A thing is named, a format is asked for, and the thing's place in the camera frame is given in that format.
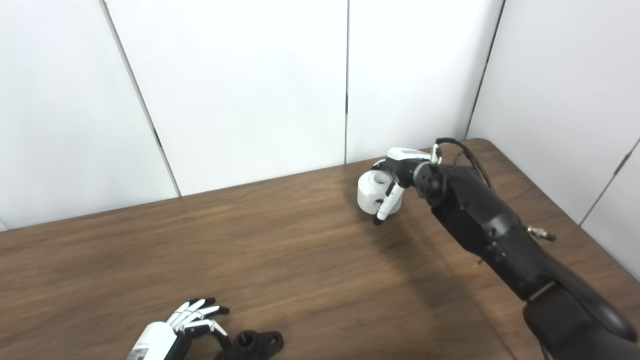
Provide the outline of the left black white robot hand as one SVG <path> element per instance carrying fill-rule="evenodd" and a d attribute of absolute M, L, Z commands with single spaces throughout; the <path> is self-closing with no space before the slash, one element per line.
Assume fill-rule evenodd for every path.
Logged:
<path fill-rule="evenodd" d="M 146 326 L 128 354 L 128 360 L 185 360 L 194 340 L 210 335 L 222 350 L 232 346 L 229 333 L 215 316 L 230 314 L 214 297 L 195 298 L 178 306 L 165 321 Z"/>

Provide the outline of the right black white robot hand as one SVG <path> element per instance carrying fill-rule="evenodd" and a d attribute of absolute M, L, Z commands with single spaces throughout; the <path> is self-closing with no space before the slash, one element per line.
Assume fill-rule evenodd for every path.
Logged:
<path fill-rule="evenodd" d="M 371 168 L 373 171 L 381 171 L 391 177 L 381 205 L 374 215 L 374 224 L 382 225 L 389 215 L 393 213 L 403 199 L 406 189 L 414 186 L 414 174 L 416 169 L 423 163 L 438 164 L 438 157 L 431 153 L 410 148 L 391 148 L 387 152 L 387 157 L 377 161 Z"/>

